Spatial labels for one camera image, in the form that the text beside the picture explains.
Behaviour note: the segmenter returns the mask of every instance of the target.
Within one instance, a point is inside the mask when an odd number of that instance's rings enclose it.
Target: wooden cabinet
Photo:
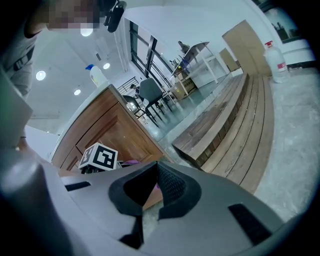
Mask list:
[[[73,173],[81,173],[81,171],[78,169],[78,166],[80,164],[81,158],[83,154],[77,149],[77,147],[73,147],[71,152],[66,157],[65,161],[62,164],[62,169],[71,171]]]
[[[80,173],[79,163],[85,150],[99,142],[118,151],[118,160],[138,160],[142,163],[159,161],[169,156],[148,134],[143,125],[127,108],[126,101],[110,85],[74,116],[58,145],[52,164],[73,173]],[[144,209],[162,200],[161,190],[155,188]]]
[[[77,143],[83,154],[92,144],[99,142],[118,151],[118,160],[152,162],[163,153],[140,129],[126,109],[117,103],[107,111]]]

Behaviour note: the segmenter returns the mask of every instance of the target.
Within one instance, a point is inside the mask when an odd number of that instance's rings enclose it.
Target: gray shirt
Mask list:
[[[25,22],[17,31],[11,44],[0,57],[4,71],[13,85],[27,98],[32,84],[32,55],[37,40],[37,35],[32,38],[25,36]]]

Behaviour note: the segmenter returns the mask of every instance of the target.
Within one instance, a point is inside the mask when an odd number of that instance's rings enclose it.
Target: wooden bench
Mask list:
[[[228,111],[226,106],[223,109],[218,108],[218,111],[220,110],[219,117],[211,123],[210,129],[207,129],[207,132],[193,146],[193,150],[190,149],[188,152],[184,151],[181,153],[176,146],[179,146],[177,142],[183,141],[182,138],[186,137],[186,132],[189,136],[193,135],[194,128],[197,125],[199,126],[201,122],[205,123],[209,119],[207,115],[212,115],[213,107],[208,109],[195,121],[196,125],[193,123],[188,127],[180,135],[181,137],[178,137],[173,142],[173,145],[181,156],[187,155],[185,158],[193,164],[196,163],[195,166],[200,167],[203,171],[226,177],[247,191],[254,193],[267,166],[272,146],[274,133],[273,100],[267,77],[254,75],[247,79],[247,76],[243,75],[238,85],[236,85],[236,79],[239,78],[234,77],[221,96],[213,102],[213,104],[226,102],[228,100],[227,96],[233,93],[231,97],[229,96],[230,98],[227,103],[225,103],[228,106],[234,102],[235,98],[238,98],[237,103],[234,105],[234,110],[232,110],[233,113],[232,111]],[[243,83],[242,92],[245,93],[238,96],[238,86],[241,86],[241,83]],[[215,134],[214,131],[217,132],[212,127],[219,129],[225,120],[225,118],[221,117],[228,114],[229,128],[227,127],[227,129],[226,123],[224,123],[225,133],[220,130],[217,133],[220,140],[216,137],[214,138],[214,140],[219,142],[218,145],[215,146],[212,143],[213,147],[211,147],[210,152],[207,149],[203,151],[206,145],[204,141],[209,141]],[[199,157],[195,159],[193,158],[197,156],[195,149],[207,152],[206,156],[209,156],[203,158],[203,153],[198,152],[197,155]]]
[[[173,147],[183,158],[198,168],[208,160],[233,124],[248,82],[247,74],[233,77],[221,95],[173,141]]]

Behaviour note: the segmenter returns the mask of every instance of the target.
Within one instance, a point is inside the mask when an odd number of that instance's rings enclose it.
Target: cardboard box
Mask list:
[[[191,78],[184,81],[183,85],[189,95],[197,89],[195,83],[192,81]],[[175,85],[170,89],[170,91],[173,93],[173,95],[176,97],[178,101],[187,97],[186,92],[182,88],[182,85],[179,81],[175,83]]]
[[[220,51],[220,56],[230,72],[235,71],[239,68],[238,64],[235,62],[234,58],[232,58],[230,52],[226,48]]]
[[[244,72],[249,75],[271,75],[264,57],[265,47],[246,20],[230,29],[222,38],[229,45]]]
[[[188,74],[185,73],[184,71],[180,72],[180,73],[177,75],[177,77],[178,77],[180,80],[185,79],[187,76],[188,76]]]

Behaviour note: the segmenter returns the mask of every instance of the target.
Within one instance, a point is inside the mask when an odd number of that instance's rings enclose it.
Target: wooden door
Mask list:
[[[83,154],[74,146],[63,162],[61,169],[80,174],[81,171],[78,169],[78,166],[80,164],[82,156]]]
[[[257,74],[258,70],[254,62],[254,59],[252,58],[245,43],[242,41],[242,38],[239,32],[236,30],[236,27],[232,28],[227,33],[225,33],[222,36],[222,38],[229,45],[234,56],[240,63],[243,72],[246,72],[249,75]]]
[[[114,91],[117,90],[113,86],[106,89],[77,117],[54,153],[52,158],[52,164],[54,166],[61,168],[63,162],[66,160],[66,156],[90,127],[98,121],[104,113],[117,104],[118,100],[113,93]]]
[[[118,151],[118,160],[147,163],[163,157],[160,149],[120,103],[106,112],[76,145],[80,152],[99,142]]]
[[[264,45],[246,20],[234,26],[222,38],[239,61],[243,72],[249,75],[271,75],[264,57]]]
[[[235,62],[234,58],[232,58],[230,52],[226,48],[224,48],[222,51],[220,51],[220,56],[223,59],[224,63],[230,70],[230,72],[237,70],[239,67],[237,63]]]

